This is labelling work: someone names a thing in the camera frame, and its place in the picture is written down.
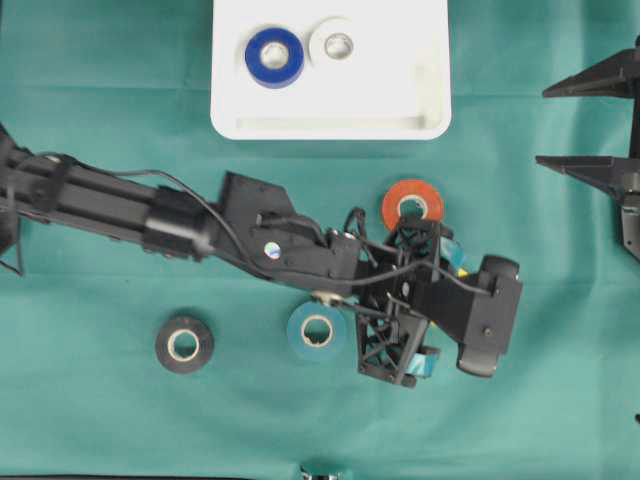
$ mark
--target green cloth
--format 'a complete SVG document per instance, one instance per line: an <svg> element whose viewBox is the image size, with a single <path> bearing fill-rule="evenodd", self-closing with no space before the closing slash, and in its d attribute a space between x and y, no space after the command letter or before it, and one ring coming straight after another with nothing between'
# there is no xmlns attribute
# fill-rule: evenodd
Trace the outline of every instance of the green cloth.
<svg viewBox="0 0 640 480"><path fill-rule="evenodd" d="M225 140L209 119L211 14L209 0L5 0L0 121L34 151L165 169L209 198L227 169L278 183L325 227L359 205L378 239L385 189L422 177L470 268L485 253L521 263L510 352L493 380L472 378L434 331L435 376L392 387L357 374L352 321L334 361L297 360L285 326L301 292L29 223L28 276L0 276L0 473L640 478L640 265L609 198L534 162L626 154L630 101L540 94L631 47L640 2L452 0L454 120L424 143ZM190 376L154 352L181 309L216 338Z"/></svg>

